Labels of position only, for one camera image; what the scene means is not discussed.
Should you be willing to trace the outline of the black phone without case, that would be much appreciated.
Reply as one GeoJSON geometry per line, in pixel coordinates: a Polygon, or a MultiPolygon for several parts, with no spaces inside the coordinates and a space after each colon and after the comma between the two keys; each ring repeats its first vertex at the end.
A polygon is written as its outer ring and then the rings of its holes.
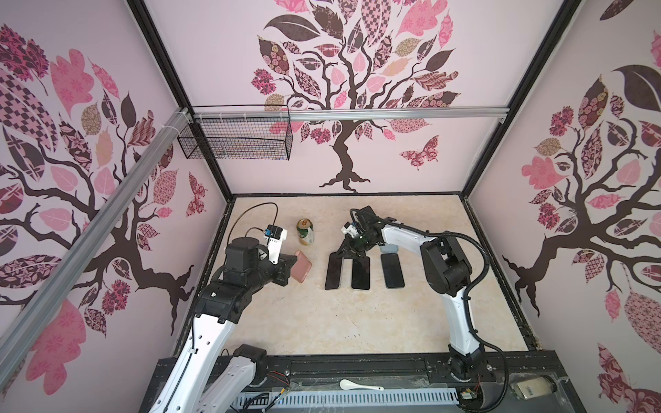
{"type": "Polygon", "coordinates": [[[333,252],[330,254],[325,277],[326,291],[339,289],[342,277],[343,262],[344,258],[342,258],[338,252],[333,252]]]}

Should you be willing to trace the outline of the pink phone case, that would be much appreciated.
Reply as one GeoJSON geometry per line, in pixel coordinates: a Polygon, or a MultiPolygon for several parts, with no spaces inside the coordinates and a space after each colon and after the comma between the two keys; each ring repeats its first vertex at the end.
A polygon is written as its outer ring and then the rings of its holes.
{"type": "Polygon", "coordinates": [[[291,268],[290,276],[297,282],[303,283],[310,273],[313,264],[302,251],[296,251],[294,255],[297,258],[297,261],[291,268]]]}

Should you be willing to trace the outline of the light blue case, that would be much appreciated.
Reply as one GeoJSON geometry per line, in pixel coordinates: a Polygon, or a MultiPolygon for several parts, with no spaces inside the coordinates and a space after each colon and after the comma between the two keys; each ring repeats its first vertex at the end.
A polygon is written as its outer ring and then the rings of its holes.
{"type": "Polygon", "coordinates": [[[384,244],[380,246],[381,254],[397,254],[399,252],[399,246],[395,244],[384,244]]]}

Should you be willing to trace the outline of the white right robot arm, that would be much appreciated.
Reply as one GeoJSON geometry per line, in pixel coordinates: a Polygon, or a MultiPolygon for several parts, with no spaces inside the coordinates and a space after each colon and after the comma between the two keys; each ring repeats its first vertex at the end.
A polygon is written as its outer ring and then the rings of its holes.
{"type": "Polygon", "coordinates": [[[468,301],[473,268],[461,248],[461,239],[470,242],[484,259],[484,280],[490,260],[480,243],[457,232],[429,232],[381,218],[369,206],[349,210],[350,221],[342,228],[344,240],[330,260],[352,261],[352,287],[369,289],[368,251],[375,246],[394,245],[418,254],[431,289],[440,294],[449,323],[449,361],[447,369],[459,381],[468,382],[485,359],[485,344],[478,339],[468,301]]]}

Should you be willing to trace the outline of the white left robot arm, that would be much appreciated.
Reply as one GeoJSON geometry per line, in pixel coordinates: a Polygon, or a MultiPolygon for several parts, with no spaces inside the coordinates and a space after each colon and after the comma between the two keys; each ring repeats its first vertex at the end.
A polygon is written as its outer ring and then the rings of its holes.
{"type": "Polygon", "coordinates": [[[238,237],[225,264],[203,288],[186,344],[151,412],[225,412],[239,394],[265,377],[266,351],[242,345],[209,384],[213,368],[253,296],[266,285],[285,287],[297,257],[281,253],[285,237],[238,237]]]}

